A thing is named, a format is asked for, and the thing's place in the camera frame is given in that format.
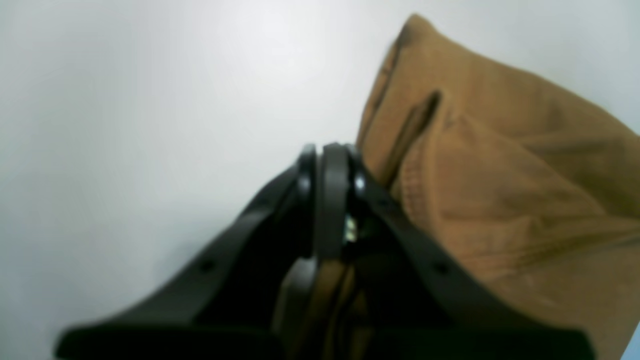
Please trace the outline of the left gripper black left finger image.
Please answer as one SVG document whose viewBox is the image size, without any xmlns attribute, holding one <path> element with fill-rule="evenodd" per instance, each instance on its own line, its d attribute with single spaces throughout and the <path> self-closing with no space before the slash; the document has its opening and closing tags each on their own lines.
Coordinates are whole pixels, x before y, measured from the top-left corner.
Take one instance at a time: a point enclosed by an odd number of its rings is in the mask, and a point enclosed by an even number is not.
<svg viewBox="0 0 640 360">
<path fill-rule="evenodd" d="M 261 189 L 160 289 L 101 322 L 67 330 L 58 360 L 284 360 L 272 333 L 281 282 L 313 250 L 316 149 Z"/>
</svg>

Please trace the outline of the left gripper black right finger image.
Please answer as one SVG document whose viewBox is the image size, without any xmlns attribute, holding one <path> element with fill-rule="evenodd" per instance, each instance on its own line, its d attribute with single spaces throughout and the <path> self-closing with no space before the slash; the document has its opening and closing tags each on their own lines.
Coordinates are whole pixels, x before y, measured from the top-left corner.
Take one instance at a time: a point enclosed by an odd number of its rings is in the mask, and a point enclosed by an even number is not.
<svg viewBox="0 0 640 360">
<path fill-rule="evenodd" d="M 324 146 L 315 251 L 353 269 L 330 335 L 334 360 L 593 360 L 580 330 L 544 325 L 483 287 L 368 173 L 353 145 Z"/>
</svg>

